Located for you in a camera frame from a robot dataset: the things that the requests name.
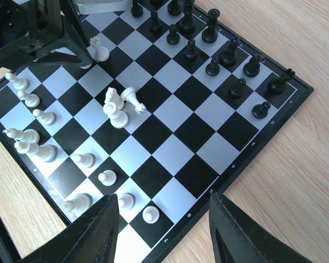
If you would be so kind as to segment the black magnetic chess board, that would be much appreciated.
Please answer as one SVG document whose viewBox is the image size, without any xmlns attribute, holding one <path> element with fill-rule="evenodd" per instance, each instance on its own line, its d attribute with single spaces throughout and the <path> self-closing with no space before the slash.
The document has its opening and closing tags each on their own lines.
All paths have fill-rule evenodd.
<svg viewBox="0 0 329 263">
<path fill-rule="evenodd" d="M 211 193 L 229 187 L 313 89 L 292 70 L 217 24 L 216 30 L 222 27 L 234 39 L 228 50 L 206 67 L 206 73 L 216 76 L 219 65 L 232 65 L 239 42 L 248 46 L 255 55 L 243 67 L 246 76 L 255 77 L 260 62 L 267 61 L 280 72 L 269 83 L 270 92 L 280 94 L 287 84 L 296 88 L 292 104 L 282 108 L 277 122 L 261 130 L 236 124 L 216 130 L 195 120 L 173 130 L 147 108 L 137 114 L 134 106 L 124 101 L 122 111 L 128 115 L 128 124 L 117 129 L 103 106 L 109 87 L 120 96 L 129 88 L 122 84 L 126 80 L 123 71 L 133 59 L 119 47 L 133 32 L 121 17 L 126 11 L 131 12 L 81 16 L 86 34 L 98 37 L 109 50 L 108 60 L 94 62 L 86 70 L 71 66 L 17 70 L 18 77 L 28 80 L 26 91 L 39 96 L 38 108 L 55 114 L 52 125 L 35 118 L 12 83 L 0 81 L 0 141 L 66 223 L 75 221 L 78 213 L 63 211 L 63 203 L 77 194 L 88 194 L 93 202 L 113 193 L 132 194 L 134 206 L 120 212 L 115 261 L 161 262 L 207 211 Z M 95 157 L 90 168 L 73 160 L 84 153 Z M 105 170 L 117 175 L 112 186 L 98 180 Z M 154 224 L 143 220 L 148 206 L 160 212 Z"/>
</svg>

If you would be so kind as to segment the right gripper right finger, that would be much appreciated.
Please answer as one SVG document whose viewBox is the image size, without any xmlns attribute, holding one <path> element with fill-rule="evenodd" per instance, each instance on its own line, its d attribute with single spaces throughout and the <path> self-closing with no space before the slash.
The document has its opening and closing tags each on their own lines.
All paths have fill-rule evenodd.
<svg viewBox="0 0 329 263">
<path fill-rule="evenodd" d="M 210 197 L 209 229 L 215 262 L 310 262 L 220 193 Z"/>
</svg>

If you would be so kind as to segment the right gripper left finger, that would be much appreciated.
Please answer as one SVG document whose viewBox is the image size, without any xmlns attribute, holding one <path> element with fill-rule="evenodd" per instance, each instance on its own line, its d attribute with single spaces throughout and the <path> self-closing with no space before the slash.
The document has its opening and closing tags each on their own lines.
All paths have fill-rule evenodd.
<svg viewBox="0 0 329 263">
<path fill-rule="evenodd" d="M 93 204 L 61 233 L 22 262 L 114 262 L 118 199 L 114 193 Z"/>
</svg>

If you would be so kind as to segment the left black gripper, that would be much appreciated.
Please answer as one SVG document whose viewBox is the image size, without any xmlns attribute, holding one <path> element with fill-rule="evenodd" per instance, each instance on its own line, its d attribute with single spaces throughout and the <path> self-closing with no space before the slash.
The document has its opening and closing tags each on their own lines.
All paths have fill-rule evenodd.
<svg viewBox="0 0 329 263">
<path fill-rule="evenodd" d="M 0 68 L 85 66 L 88 46 L 73 1 L 0 1 Z"/>
</svg>

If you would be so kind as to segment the white pawn chess piece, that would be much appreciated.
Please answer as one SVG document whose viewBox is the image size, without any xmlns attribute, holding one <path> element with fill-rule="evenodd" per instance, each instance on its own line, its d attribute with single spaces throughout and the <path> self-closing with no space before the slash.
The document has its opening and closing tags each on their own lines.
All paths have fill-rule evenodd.
<svg viewBox="0 0 329 263">
<path fill-rule="evenodd" d="M 81 69 L 83 70 L 86 70 L 86 69 L 89 69 L 91 66 L 92 66 L 93 63 L 90 63 L 88 65 L 85 65 L 85 66 L 80 66 Z"/>
</svg>

